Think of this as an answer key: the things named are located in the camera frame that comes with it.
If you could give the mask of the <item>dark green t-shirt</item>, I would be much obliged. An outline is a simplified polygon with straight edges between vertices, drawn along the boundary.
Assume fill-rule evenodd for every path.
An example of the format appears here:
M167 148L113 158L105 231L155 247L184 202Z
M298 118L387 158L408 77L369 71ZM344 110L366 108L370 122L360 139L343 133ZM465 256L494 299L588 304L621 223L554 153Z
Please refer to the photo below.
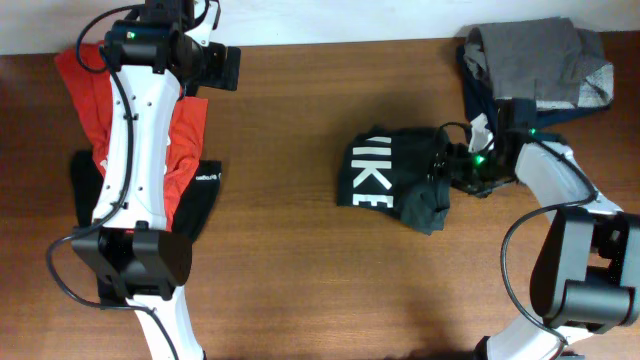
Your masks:
M336 204L377 211L431 235L444 229L451 206L446 132L432 127L373 127L346 146Z

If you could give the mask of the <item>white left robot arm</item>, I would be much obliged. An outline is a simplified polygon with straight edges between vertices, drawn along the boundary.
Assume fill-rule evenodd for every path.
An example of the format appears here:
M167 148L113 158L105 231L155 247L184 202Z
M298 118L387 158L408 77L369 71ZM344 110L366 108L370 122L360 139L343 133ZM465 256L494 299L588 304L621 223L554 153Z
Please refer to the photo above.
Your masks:
M170 131L187 84L236 90L241 50L197 40L176 20L122 20L98 54L111 91L105 173L88 225L49 246L47 268L72 300L134 312L152 358L204 359L186 301L193 241L172 231L166 207ZM56 270L64 244L106 287L99 301L75 293Z

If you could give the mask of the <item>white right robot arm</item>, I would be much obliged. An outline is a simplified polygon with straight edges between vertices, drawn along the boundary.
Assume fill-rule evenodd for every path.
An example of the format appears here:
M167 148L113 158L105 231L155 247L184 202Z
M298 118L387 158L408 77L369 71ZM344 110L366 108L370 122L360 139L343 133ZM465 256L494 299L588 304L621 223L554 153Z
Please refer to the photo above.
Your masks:
M559 134L508 129L472 153L448 145L436 162L456 188L477 193L479 180L517 181L539 207L506 231L500 249L502 281L518 317L482 338L473 359L571 359L570 345L639 318L639 217L607 199L577 164ZM507 252L516 231L544 215L550 227L533 267L528 305L515 294Z

